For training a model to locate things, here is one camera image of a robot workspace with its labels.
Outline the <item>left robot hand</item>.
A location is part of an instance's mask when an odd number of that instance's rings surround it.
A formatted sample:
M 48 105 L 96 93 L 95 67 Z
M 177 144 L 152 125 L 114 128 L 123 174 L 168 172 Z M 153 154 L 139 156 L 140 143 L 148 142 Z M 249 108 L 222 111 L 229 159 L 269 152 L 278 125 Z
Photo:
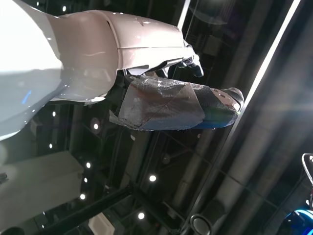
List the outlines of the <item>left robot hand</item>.
M 215 129 L 241 112 L 240 90 L 167 77 L 203 76 L 198 55 L 173 25 L 118 12 L 53 16 L 21 0 L 0 3 L 0 138 L 20 132 L 51 101 L 91 105 L 123 71 L 126 94 L 110 121 L 134 130 Z

